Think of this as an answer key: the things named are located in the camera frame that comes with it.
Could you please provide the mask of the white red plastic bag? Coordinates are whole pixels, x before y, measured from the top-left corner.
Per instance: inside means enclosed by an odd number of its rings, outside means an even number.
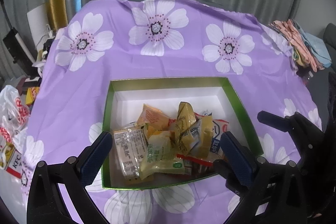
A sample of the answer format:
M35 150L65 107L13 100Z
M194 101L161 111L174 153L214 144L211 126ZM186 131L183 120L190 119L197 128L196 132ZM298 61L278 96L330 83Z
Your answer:
M1 170L21 178L21 156L26 139L29 108L11 85L1 90Z

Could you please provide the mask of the gold snack pack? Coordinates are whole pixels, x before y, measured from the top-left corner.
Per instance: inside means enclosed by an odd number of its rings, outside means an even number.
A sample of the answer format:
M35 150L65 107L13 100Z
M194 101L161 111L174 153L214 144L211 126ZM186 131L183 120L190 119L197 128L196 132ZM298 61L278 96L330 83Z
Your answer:
M177 119L173 123L175 146L178 155L206 160L210 154L213 138L213 118L211 115L197 118L188 102L181 102Z

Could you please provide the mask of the white board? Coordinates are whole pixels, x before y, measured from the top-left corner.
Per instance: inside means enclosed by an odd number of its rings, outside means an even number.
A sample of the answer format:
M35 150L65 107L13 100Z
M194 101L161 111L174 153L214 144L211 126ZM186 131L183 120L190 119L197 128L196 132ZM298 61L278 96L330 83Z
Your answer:
M40 51L43 49L47 39L52 37L52 31L47 18L46 5L42 5L32 9L27 13L27 20L35 49Z

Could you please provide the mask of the green cardboard box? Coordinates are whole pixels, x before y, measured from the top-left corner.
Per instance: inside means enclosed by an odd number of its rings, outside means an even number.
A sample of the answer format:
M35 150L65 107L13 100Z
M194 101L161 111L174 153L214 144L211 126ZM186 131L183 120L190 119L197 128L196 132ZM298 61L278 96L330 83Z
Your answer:
M228 122L230 131L241 145L255 156L263 154L253 123L226 77L186 77L161 79L115 80L109 84L103 131L112 132L137 120L144 104L158 108L176 118L180 102L188 102L196 113L208 110L215 119ZM114 190L148 190L184 185L214 176L157 173L153 180L131 184L124 179L117 150L113 147L101 167L102 186Z

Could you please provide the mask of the green white rice snack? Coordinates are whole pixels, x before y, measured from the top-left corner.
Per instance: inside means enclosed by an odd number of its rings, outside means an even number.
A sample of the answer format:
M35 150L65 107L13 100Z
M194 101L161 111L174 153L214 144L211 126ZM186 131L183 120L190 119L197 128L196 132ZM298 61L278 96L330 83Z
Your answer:
M139 165L139 177L144 180L155 173L184 174L185 165L177 157L175 132L158 130L146 123L143 127L147 140L147 149Z

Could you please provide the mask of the upright vacuum cleaner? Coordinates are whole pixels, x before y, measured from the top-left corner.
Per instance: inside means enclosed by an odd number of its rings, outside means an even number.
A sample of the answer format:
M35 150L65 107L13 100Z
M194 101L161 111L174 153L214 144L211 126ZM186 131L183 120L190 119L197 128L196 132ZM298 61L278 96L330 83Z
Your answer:
M13 63L18 64L29 77L37 76L37 70L35 67L32 67L32 62L22 49L18 38L19 34L15 28L12 28L3 38L7 50L13 58Z

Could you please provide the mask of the grey sofa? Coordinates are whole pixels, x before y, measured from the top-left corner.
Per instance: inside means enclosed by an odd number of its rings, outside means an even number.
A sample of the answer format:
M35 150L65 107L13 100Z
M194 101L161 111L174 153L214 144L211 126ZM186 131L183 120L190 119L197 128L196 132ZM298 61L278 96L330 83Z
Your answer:
M329 23L323 33L323 42L326 44L327 48L335 54L336 50L336 26L333 23Z

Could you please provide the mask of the orange cracker snack pack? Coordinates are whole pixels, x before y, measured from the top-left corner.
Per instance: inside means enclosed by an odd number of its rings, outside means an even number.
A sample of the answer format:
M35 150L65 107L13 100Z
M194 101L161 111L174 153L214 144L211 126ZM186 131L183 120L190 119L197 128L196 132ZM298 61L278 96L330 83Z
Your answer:
M167 130L173 120L165 115L161 110L143 104L142 112L136 123L139 126L149 124L157 130Z

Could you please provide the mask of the beige text label snack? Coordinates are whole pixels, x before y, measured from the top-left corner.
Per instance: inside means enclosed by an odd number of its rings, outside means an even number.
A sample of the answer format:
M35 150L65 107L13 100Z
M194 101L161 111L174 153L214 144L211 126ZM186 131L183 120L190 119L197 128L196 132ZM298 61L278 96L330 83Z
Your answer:
M113 132L121 172L126 179L138 179L140 164L147 153L143 127L127 127Z

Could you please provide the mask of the white blue red snack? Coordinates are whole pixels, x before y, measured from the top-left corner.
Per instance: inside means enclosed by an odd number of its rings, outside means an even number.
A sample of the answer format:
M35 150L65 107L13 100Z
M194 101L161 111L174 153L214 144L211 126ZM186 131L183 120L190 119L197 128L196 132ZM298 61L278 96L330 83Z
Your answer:
M189 160L204 166L212 166L215 160L225 159L224 152L220 146L222 134L226 133L228 122L221 119L212 119L212 132L210 132L211 115L199 115L195 113L197 121L185 133L196 135L197 143L191 143L189 139L187 144L194 144L188 153L177 153L177 157L183 160Z

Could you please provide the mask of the folded pink cloth pile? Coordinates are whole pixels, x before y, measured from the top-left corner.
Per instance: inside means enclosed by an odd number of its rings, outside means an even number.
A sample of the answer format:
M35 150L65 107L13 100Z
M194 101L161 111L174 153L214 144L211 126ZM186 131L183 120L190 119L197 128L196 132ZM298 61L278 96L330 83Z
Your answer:
M332 65L323 40L305 32L295 20L275 20L269 26L287 39L293 48L293 59L301 67L311 67L313 72L317 72Z

